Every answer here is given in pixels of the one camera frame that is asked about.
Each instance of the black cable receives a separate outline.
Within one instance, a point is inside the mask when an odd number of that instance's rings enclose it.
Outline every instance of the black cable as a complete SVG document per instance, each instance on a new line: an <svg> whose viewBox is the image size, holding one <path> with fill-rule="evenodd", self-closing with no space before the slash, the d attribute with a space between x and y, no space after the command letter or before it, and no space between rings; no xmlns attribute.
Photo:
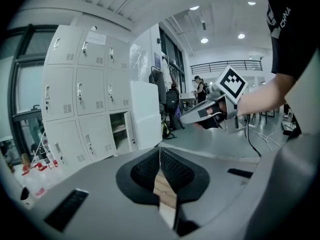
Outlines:
<svg viewBox="0 0 320 240"><path fill-rule="evenodd" d="M251 147L253 148L253 150L255 152L257 152L258 156L261 157L261 154L259 153L259 151L251 144L251 141L250 141L250 138L249 138L249 120L250 120L250 116L247 115L247 122L246 122L246 129L248 131L248 141L249 141L249 144L251 145Z"/></svg>

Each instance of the backpack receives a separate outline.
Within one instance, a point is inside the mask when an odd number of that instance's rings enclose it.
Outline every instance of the backpack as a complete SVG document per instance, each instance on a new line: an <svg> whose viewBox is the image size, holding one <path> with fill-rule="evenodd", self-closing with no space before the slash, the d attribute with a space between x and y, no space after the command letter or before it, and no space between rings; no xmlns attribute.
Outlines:
<svg viewBox="0 0 320 240"><path fill-rule="evenodd" d="M170 89L166 92L166 108L167 111L176 111L178 106L178 97L174 90Z"/></svg>
<svg viewBox="0 0 320 240"><path fill-rule="evenodd" d="M161 133L162 138L164 139L170 140L176 138L176 136L174 136L173 133L169 130L166 121L161 122Z"/></svg>

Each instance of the railing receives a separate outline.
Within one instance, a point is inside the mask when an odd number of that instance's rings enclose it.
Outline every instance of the railing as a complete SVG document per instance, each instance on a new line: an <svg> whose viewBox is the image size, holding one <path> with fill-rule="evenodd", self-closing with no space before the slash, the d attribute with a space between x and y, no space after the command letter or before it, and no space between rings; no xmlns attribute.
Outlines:
<svg viewBox="0 0 320 240"><path fill-rule="evenodd" d="M193 75L197 75L201 73L223 71L228 65L230 65L235 70L259 70L259 71L263 70L260 60L217 61L217 62L193 65L191 66L191 70Z"/></svg>

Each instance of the person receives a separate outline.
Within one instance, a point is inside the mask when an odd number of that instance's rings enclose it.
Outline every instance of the person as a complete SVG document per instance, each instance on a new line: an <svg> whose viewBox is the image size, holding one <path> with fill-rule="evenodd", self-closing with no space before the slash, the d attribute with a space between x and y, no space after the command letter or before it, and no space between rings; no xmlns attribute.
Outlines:
<svg viewBox="0 0 320 240"><path fill-rule="evenodd" d="M194 92L194 96L197 96L199 103L206 100L206 90L204 80L200 76L196 75L194 81L198 84L197 91Z"/></svg>
<svg viewBox="0 0 320 240"><path fill-rule="evenodd" d="M312 23L319 11L316 1L268 0L266 19L272 43L271 72L275 77L258 90L241 96L238 116L270 111L285 104L285 95L318 54L319 31L317 24ZM220 102L219 107L226 111L225 103ZM298 136L301 131L296 129L293 134Z"/></svg>

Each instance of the door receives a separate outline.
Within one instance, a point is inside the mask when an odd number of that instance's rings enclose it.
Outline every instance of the door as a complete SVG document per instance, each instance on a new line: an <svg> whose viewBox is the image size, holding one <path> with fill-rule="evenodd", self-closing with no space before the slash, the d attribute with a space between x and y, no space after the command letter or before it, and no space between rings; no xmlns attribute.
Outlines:
<svg viewBox="0 0 320 240"><path fill-rule="evenodd" d="M45 121L74 117L73 67L44 67L43 110Z"/></svg>
<svg viewBox="0 0 320 240"><path fill-rule="evenodd" d="M81 145L76 121L47 123L45 132L54 157L68 175L90 163Z"/></svg>
<svg viewBox="0 0 320 240"><path fill-rule="evenodd" d="M133 130L130 111L124 113L124 122L125 122L126 136L129 142L129 150L130 152L137 151L138 147L137 147L135 136L134 136L134 130Z"/></svg>
<svg viewBox="0 0 320 240"><path fill-rule="evenodd" d="M75 64L83 30L60 25L51 42L48 64Z"/></svg>
<svg viewBox="0 0 320 240"><path fill-rule="evenodd" d="M84 31L78 48L78 65L103 68L105 66L106 39L107 37L103 34Z"/></svg>
<svg viewBox="0 0 320 240"><path fill-rule="evenodd" d="M127 70L129 67L130 46L128 43L108 36L106 67L114 70Z"/></svg>
<svg viewBox="0 0 320 240"><path fill-rule="evenodd" d="M115 154L106 115L81 118L79 123L87 152L92 161Z"/></svg>
<svg viewBox="0 0 320 240"><path fill-rule="evenodd" d="M110 111L129 108L129 80L126 71L108 70L107 102Z"/></svg>
<svg viewBox="0 0 320 240"><path fill-rule="evenodd" d="M78 67L75 88L78 116L106 111L103 69Z"/></svg>

